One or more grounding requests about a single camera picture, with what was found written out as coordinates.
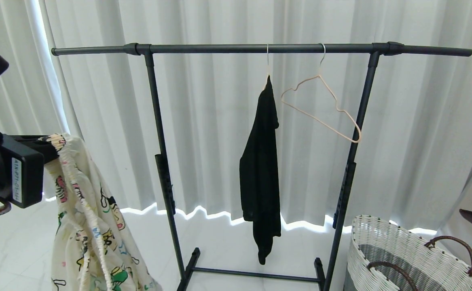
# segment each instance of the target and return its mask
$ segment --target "hanging clothes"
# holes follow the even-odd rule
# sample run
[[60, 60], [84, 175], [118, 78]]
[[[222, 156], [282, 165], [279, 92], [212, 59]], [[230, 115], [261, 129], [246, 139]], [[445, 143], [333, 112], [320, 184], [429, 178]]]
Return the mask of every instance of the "hanging clothes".
[[53, 290], [162, 291], [81, 138], [42, 138], [58, 152], [45, 165], [56, 186]]
[[275, 130], [279, 127], [270, 76], [258, 100], [258, 109], [243, 156], [239, 184], [243, 219], [254, 222], [254, 240], [261, 265], [271, 252], [274, 236], [281, 236], [279, 171]]

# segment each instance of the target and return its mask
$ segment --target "horizontal black bar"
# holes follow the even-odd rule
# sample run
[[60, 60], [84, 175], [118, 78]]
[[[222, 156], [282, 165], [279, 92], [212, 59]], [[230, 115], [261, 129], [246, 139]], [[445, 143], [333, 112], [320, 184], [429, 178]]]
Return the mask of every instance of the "horizontal black bar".
[[[468, 57], [467, 48], [441, 48], [436, 46], [405, 46], [385, 43], [325, 44], [326, 53], [373, 53], [397, 55], [415, 53], [423, 55], [455, 55]], [[127, 44], [125, 46], [93, 46], [88, 48], [53, 48], [53, 55], [81, 55], [98, 53], [322, 53], [321, 44]]]
[[318, 283], [319, 282], [318, 278], [307, 278], [307, 277], [285, 276], [285, 275], [276, 275], [276, 274], [265, 274], [265, 273], [254, 273], [254, 272], [209, 269], [209, 268], [201, 268], [201, 267], [193, 267], [193, 271], [206, 272], [206, 273], [215, 273], [215, 274], [226, 274], [226, 275], [238, 275], [238, 276], [250, 276], [250, 277], [259, 277], [259, 278], [281, 279], [281, 280], [297, 280], [297, 281], [311, 282], [311, 283]]

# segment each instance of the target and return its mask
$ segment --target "vertical black pole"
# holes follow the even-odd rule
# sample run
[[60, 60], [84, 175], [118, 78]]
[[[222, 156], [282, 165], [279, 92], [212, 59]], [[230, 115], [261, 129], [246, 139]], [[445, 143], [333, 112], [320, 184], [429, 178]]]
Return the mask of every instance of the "vertical black pole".
[[164, 127], [162, 126], [162, 115], [160, 114], [159, 94], [157, 92], [157, 80], [155, 78], [155, 64], [153, 62], [153, 54], [146, 52], [146, 68], [148, 69], [149, 88], [151, 91], [151, 100], [153, 101], [153, 112], [155, 114], [155, 123], [157, 125], [157, 135], [159, 138], [160, 154], [155, 156], [157, 161], [157, 169], [159, 171], [160, 185], [164, 195], [164, 202], [167, 212], [167, 220], [169, 221], [169, 229], [171, 230], [171, 238], [175, 247], [175, 255], [180, 270], [181, 280], [186, 279], [184, 271], [184, 261], [182, 260], [182, 251], [178, 242], [178, 234], [176, 231], [175, 217], [175, 201], [173, 200], [173, 190], [171, 189], [171, 179], [169, 177], [169, 164], [167, 163], [166, 143], [164, 141]]
[[[373, 52], [369, 57], [369, 65], [367, 68], [367, 75], [365, 77], [364, 89], [362, 92], [362, 100], [360, 101], [360, 107], [358, 109], [358, 116], [356, 117], [356, 123], [360, 129], [363, 126], [365, 111], [367, 110], [367, 103], [369, 102], [369, 96], [371, 88], [373, 87], [374, 74], [376, 72], [376, 67], [378, 66], [378, 60], [380, 59], [379, 52]], [[358, 139], [358, 130], [354, 129], [353, 139]], [[336, 213], [334, 214], [333, 228], [334, 237], [331, 248], [330, 262], [328, 264], [328, 274], [326, 276], [326, 281], [324, 284], [324, 291], [329, 291], [331, 286], [332, 274], [334, 271], [334, 265], [336, 264], [336, 257], [338, 254], [338, 247], [340, 245], [340, 239], [342, 236], [342, 228], [345, 220], [345, 212], [347, 211], [347, 203], [349, 202], [349, 196], [351, 194], [351, 186], [354, 178], [354, 169], [356, 168], [356, 163], [354, 162], [354, 157], [356, 157], [356, 149], [358, 148], [357, 143], [351, 143], [351, 148], [349, 149], [349, 156], [347, 157], [347, 165], [345, 166], [345, 174], [343, 177], [342, 188], [340, 192], [340, 197], [338, 198], [338, 206]]]

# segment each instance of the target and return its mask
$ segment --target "white garment with cartoon print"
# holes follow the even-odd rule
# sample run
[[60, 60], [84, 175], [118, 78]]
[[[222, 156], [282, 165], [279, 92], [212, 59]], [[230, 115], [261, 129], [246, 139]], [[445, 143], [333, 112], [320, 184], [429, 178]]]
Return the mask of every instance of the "white garment with cartoon print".
[[56, 186], [58, 222], [51, 279], [54, 291], [162, 291], [148, 273], [114, 197], [83, 140], [42, 138], [59, 159], [45, 165]]

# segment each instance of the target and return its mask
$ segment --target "white wicker basket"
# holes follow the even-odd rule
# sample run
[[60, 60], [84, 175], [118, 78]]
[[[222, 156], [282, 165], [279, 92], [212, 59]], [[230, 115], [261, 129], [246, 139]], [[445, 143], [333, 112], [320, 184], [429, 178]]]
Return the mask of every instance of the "white wicker basket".
[[344, 291], [472, 291], [472, 267], [433, 247], [443, 238], [427, 242], [377, 217], [355, 217]]

